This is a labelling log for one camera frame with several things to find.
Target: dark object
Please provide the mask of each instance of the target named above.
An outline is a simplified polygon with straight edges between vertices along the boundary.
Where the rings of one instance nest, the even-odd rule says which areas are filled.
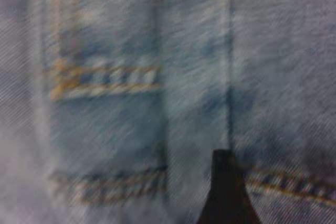
[[[197,224],[261,224],[246,193],[234,154],[215,150],[211,188]]]

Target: pocket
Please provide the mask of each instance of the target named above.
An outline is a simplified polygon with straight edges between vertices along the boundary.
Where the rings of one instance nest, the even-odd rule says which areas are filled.
[[[53,196],[75,206],[163,196],[155,1],[43,3],[39,91]]]

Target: jeans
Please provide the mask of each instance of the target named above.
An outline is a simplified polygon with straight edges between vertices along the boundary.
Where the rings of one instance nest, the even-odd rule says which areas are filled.
[[[1,0],[0,220],[195,223],[231,148],[263,223],[333,223],[334,6]]]

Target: light blue denim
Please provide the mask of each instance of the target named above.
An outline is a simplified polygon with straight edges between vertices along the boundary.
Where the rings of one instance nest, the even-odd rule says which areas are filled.
[[[335,190],[323,184],[335,183],[334,0],[63,2],[62,57],[77,54],[84,67],[160,66],[151,82],[161,86],[59,100],[50,97],[48,3],[0,0],[1,223],[195,223],[212,150],[229,147],[249,171],[271,170],[246,180],[263,223],[336,222]],[[85,23],[77,30],[66,13],[76,8]],[[150,183],[164,192],[137,199],[54,206],[47,194],[54,172],[74,185],[87,175],[125,183],[155,169],[167,178]]]

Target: stitched seam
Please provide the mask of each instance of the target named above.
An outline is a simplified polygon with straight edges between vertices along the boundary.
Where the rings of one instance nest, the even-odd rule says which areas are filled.
[[[163,192],[166,189],[165,179],[165,170],[149,171],[147,174],[139,173],[127,178],[110,180],[69,178],[65,174],[54,173],[49,178],[49,189],[54,198],[61,195],[63,204],[111,204],[150,193]]]
[[[280,192],[284,195],[287,195],[287,196],[312,199],[312,200],[316,200],[316,201],[325,203],[329,206],[336,206],[336,201],[335,200],[329,200],[329,199],[326,199],[324,197],[311,195],[309,193],[296,193],[296,192],[293,192],[293,191],[290,191],[290,190],[279,188],[278,186],[275,186],[275,185],[260,183],[260,182],[255,181],[255,180],[248,181],[247,185],[248,186],[261,187],[261,188],[264,188],[264,189],[272,189],[274,191],[278,191],[278,192]]]
[[[285,184],[284,188],[282,188],[280,185],[273,184],[276,179],[278,182],[280,179],[280,182]],[[335,192],[335,186],[323,183],[316,179],[253,168],[252,172],[247,175],[246,184],[249,186],[260,187],[265,190],[271,189],[288,196],[316,200],[329,206],[336,205],[336,200],[328,198],[330,194]]]

